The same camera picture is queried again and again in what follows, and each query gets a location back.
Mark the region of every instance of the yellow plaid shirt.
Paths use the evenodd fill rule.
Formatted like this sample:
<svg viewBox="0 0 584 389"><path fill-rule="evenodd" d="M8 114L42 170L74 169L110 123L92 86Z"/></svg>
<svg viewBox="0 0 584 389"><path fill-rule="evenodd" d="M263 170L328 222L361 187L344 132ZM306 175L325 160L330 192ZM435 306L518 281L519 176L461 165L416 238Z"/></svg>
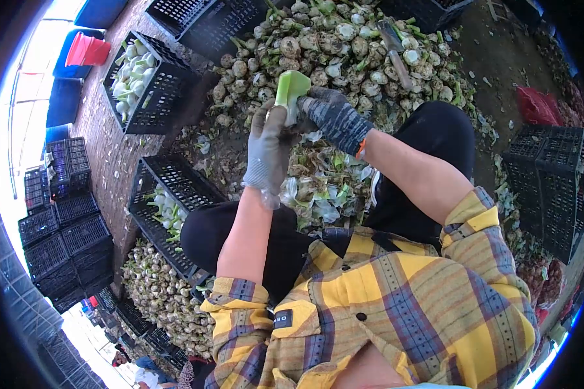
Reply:
<svg viewBox="0 0 584 389"><path fill-rule="evenodd" d="M497 207L477 187L445 224L443 256L396 235L386 252L368 228L344 258L315 241L274 324L261 285L218 278L202 305L216 319L206 387L327 388L367 342L408 385L513 387L539 333Z"/></svg>

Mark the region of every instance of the concrete floor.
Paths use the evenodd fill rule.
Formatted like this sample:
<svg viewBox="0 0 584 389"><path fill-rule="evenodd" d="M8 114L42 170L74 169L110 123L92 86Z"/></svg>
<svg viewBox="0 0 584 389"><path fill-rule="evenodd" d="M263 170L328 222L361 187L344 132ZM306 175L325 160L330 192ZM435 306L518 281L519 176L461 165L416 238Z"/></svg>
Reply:
<svg viewBox="0 0 584 389"><path fill-rule="evenodd" d="M178 43L172 43L169 37L145 16L144 10L150 3L151 0L131 0L115 24L106 32L106 41L111 43L111 54L104 65L94 67L85 79L80 111L70 134L84 136L86 139L93 171L93 192L115 238L115 269L118 269L125 260L138 232L136 225L125 213L131 193L132 175L138 159L142 156L168 152L171 143L184 125L197 124L206 104L205 92L216 82L215 78L209 75L195 86L182 108L182 116L176 120L166 137L123 135L111 113L100 81L105 77L114 53L130 30L161 39L201 72L207 66L207 62L201 57L192 55ZM496 120L495 128L500 138L493 147L493 152L501 152L515 131L521 128L513 83L529 85L539 91L551 92L557 97L560 93L553 83L545 59L536 50L534 40L508 22L495 23L491 19L486 1L477 0L471 4L458 23L463 25L463 32L460 40L452 43L452 48L459 51L464 58L465 76L469 78L469 71L475 74L473 81L477 83L478 90L475 94L476 105L484 114L491 115ZM483 76L487 77L492 87L482 82ZM515 124L513 130L509 129L510 120ZM141 140L144 141L144 146L140 145ZM115 172L119 175L118 179L115 178ZM474 178L476 184L482 185L489 192L493 191L493 161L489 151L482 146L476 153ZM579 279L584 267L577 264L584 264L584 256L582 260L574 263L575 265L569 266L567 270L568 279ZM118 273L115 281L120 285ZM559 302L554 308L563 305L564 303Z"/></svg>

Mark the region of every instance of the red bucket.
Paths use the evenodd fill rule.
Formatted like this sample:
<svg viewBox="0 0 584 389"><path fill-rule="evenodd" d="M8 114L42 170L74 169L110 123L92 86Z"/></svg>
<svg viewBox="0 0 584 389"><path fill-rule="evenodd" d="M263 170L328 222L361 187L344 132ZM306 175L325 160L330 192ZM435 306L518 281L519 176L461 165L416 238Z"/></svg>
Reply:
<svg viewBox="0 0 584 389"><path fill-rule="evenodd" d="M106 62L109 52L110 42L79 32L71 43L65 66L100 66Z"/></svg>

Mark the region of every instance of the hand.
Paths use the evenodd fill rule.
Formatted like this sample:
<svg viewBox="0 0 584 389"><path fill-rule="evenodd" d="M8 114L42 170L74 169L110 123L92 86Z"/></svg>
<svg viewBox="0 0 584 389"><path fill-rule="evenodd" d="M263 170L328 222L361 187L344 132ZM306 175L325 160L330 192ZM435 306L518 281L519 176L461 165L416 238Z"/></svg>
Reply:
<svg viewBox="0 0 584 389"><path fill-rule="evenodd" d="M358 157L362 143L374 124L364 119L342 93L312 87L309 97L297 100L299 110L316 123L325 138L338 149Z"/></svg>
<svg viewBox="0 0 584 389"><path fill-rule="evenodd" d="M253 115L249 161L242 183L262 191L265 204L275 209L279 205L281 184L288 175L290 148L297 136L282 134L287 111L282 106L273 105L274 99L271 99Z"/></svg>

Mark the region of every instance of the work glove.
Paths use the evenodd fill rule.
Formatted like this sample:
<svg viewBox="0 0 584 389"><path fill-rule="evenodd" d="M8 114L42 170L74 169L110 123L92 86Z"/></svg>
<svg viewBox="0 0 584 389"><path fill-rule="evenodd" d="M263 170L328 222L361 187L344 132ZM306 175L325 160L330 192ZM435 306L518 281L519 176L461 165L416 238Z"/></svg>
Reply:
<svg viewBox="0 0 584 389"><path fill-rule="evenodd" d="M309 97L300 97L297 105L329 142L343 152L360 157L366 135L374 124L364 119L346 96L333 89L312 87Z"/></svg>
<svg viewBox="0 0 584 389"><path fill-rule="evenodd" d="M269 209L280 206L281 184L288 175L290 149L300 136L283 131L286 108L264 103L253 115L249 134L249 161L242 186L259 189L262 202Z"/></svg>

